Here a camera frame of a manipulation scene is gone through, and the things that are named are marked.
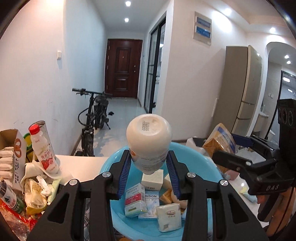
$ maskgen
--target blue tub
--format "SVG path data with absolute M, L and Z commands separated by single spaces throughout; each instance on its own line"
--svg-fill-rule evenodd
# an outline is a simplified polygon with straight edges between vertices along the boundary
M 127 146 L 112 154 L 103 165 L 100 174 L 104 171 L 108 171 L 113 163 L 120 161 L 122 153 L 126 149 L 128 149 Z M 175 152 L 175 155 L 179 162 L 187 165 L 187 168 L 190 172 L 194 172 L 201 176 L 203 179 L 212 182 L 218 182 L 219 180 L 223 179 L 217 167 L 197 151 L 175 142 L 171 143 L 170 150 L 173 150 Z M 168 173 L 166 163 L 161 169 L 164 170 L 165 176 Z M 132 162 L 126 188 L 130 188 L 133 185 L 141 182 L 141 178 L 142 172 L 139 171 Z M 113 226 L 122 235 L 131 240 L 142 239 L 144 241 L 181 241 L 183 235 L 184 221 L 182 221 L 183 227 L 181 229 L 168 233 L 162 233 L 158 230 L 157 220 L 138 220 L 138 217 L 125 217 L 124 197 L 125 194 L 122 196 L 121 200 L 111 201 Z M 208 200 L 208 231 L 211 232 L 212 229 L 212 207 L 210 200 Z

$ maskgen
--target red bottle cap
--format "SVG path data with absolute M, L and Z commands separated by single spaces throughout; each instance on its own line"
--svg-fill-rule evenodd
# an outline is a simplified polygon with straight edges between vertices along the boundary
M 35 135 L 40 131 L 39 125 L 35 124 L 29 127 L 29 132 L 31 135 Z

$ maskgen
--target refrigerator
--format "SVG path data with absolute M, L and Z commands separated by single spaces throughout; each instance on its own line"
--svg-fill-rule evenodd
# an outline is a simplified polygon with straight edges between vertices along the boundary
M 262 58 L 251 46 L 227 46 L 222 85 L 208 134 L 223 125 L 246 136 L 260 90 Z

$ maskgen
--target black electric bike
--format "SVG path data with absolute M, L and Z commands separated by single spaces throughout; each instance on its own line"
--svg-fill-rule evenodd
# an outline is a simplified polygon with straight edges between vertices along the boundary
M 111 98 L 112 94 L 108 93 L 99 93 L 99 92 L 93 92 L 93 91 L 87 91 L 86 89 L 75 89 L 73 88 L 72 91 L 78 92 L 76 94 L 82 95 L 90 95 L 89 100 L 89 107 L 85 110 L 81 111 L 78 115 L 78 121 L 81 125 L 84 125 L 85 127 L 82 129 L 82 135 L 81 135 L 81 147 L 82 152 L 77 153 L 76 155 L 80 156 L 94 156 L 94 128 L 103 128 L 104 124 L 108 126 L 110 129 L 108 122 L 109 118 L 107 118 L 108 115 L 114 115 L 113 112 L 109 112 L 107 114 L 107 107 L 109 104 L 109 101 L 107 98 Z M 80 121 L 80 115 L 87 111 L 87 118 L 86 118 L 86 124 L 82 123 Z

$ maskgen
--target silver screw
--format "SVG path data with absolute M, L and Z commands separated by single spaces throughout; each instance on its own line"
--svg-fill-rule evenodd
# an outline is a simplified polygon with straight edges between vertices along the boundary
M 111 176 L 111 172 L 103 172 L 102 176 L 103 177 L 110 177 Z
M 196 174 L 193 173 L 193 172 L 189 172 L 189 173 L 187 173 L 187 176 L 190 177 L 190 178 L 195 178 Z
M 72 179 L 71 181 L 69 181 L 69 184 L 70 184 L 71 186 L 74 186 L 74 185 L 77 184 L 77 180 L 76 180 L 76 179 Z
M 228 186 L 228 181 L 226 181 L 226 180 L 221 180 L 221 181 L 220 181 L 220 184 L 221 184 L 222 186 Z

